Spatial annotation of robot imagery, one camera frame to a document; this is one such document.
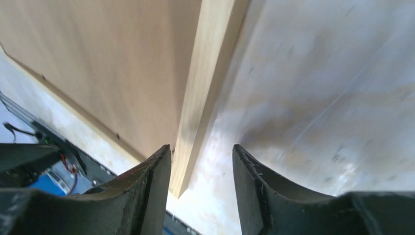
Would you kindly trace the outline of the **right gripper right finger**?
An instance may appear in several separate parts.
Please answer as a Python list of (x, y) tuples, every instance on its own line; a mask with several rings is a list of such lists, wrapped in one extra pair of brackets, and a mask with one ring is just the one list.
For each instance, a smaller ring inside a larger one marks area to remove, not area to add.
[(242, 146), (232, 150), (244, 235), (412, 235), (412, 191), (351, 191), (340, 196), (296, 184), (260, 163)]

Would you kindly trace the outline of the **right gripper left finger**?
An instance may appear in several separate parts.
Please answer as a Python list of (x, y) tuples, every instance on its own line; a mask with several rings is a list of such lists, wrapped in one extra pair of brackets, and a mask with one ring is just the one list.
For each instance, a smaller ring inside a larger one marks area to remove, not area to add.
[(0, 191), (3, 235), (160, 235), (166, 212), (171, 150), (164, 145), (142, 163), (83, 194), (35, 188)]

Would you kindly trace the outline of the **light wooden picture frame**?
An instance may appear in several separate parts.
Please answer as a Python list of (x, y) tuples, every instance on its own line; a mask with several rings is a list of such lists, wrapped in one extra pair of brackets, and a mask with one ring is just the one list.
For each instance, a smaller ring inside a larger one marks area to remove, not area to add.
[[(175, 155), (170, 191), (176, 197), (180, 197), (189, 184), (248, 6), (246, 0), (200, 0), (200, 2), (201, 8), (174, 144)], [(73, 112), (89, 121), (90, 125), (98, 129), (103, 136), (114, 141), (126, 158), (134, 158), (138, 161), (145, 159), (145, 156), (139, 154), (53, 85), (22, 67), (15, 59), (8, 55), (7, 57), (49, 88), (53, 94), (67, 103)]]

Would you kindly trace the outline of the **brown frame backing board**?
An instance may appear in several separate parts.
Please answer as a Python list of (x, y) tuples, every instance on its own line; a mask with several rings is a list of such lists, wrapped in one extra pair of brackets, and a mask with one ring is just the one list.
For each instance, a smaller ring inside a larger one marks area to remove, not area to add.
[(199, 0), (3, 0), (0, 43), (142, 156), (174, 145)]

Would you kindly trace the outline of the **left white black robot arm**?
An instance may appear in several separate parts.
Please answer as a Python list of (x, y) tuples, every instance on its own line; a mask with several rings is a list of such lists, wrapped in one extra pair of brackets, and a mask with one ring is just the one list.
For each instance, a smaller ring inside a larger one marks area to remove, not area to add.
[[(25, 188), (60, 160), (61, 148), (42, 139), (40, 132), (19, 129), (8, 122), (4, 127), (13, 135), (12, 143), (0, 144), (0, 187)], [(17, 143), (16, 133), (34, 137), (37, 143)]]

